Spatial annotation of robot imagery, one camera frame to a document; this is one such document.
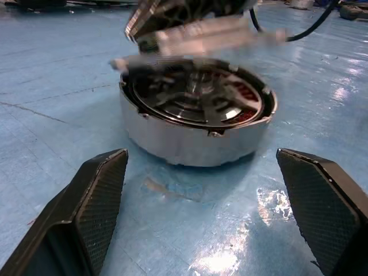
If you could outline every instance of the blue epoxy floor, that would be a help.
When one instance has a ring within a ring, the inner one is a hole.
[[[299,32],[320,13],[272,2],[259,8],[259,19]],[[263,76],[279,110],[252,160],[195,170],[165,165],[124,132],[119,75],[108,61],[137,52],[122,35],[128,16],[0,6],[0,267],[84,160],[127,148],[126,186],[101,275],[321,275],[275,153],[287,147],[332,159],[368,191],[368,24],[334,12],[316,33],[283,48],[217,55]],[[149,189],[149,179],[188,199]]]

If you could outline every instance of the black cable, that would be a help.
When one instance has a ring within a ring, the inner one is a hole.
[[[296,41],[299,39],[302,39],[303,37],[306,37],[307,35],[311,34],[313,31],[315,31],[325,20],[326,18],[329,16],[329,14],[334,10],[334,8],[336,7],[336,5],[340,2],[340,0],[332,0],[332,2],[329,4],[329,6],[327,7],[327,9],[323,12],[323,14],[320,16],[320,18],[318,18],[318,20],[312,25],[310,26],[307,30],[305,30],[304,32],[297,34],[295,36],[289,36],[286,38],[286,41]],[[249,10],[250,14],[251,14],[251,19],[253,22],[254,27],[257,29],[258,32],[262,32],[262,27],[258,24],[258,20],[257,17],[255,15],[254,9],[250,9]]]

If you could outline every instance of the metal cylinder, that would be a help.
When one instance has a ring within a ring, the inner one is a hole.
[[[298,10],[310,10],[315,0],[292,0],[290,7]]]
[[[277,99],[257,76],[241,68],[236,71],[256,82],[256,90],[264,94],[267,111],[255,121],[219,130],[177,123],[149,111],[145,113],[128,96],[133,85],[129,83],[129,79],[122,77],[120,103],[129,137],[141,148],[168,163],[185,166],[218,166],[256,151],[276,111]]]

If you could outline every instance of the blue floor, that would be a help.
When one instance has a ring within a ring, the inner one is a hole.
[[[259,20],[297,33],[321,12],[272,2]],[[119,75],[108,61],[137,53],[122,35],[128,16],[0,6],[0,267],[84,160],[127,148],[101,275],[321,276],[275,153],[286,147],[332,159],[368,191],[368,24],[334,12],[316,33],[280,49],[217,55],[263,76],[279,108],[253,159],[201,170],[168,166],[127,138]]]

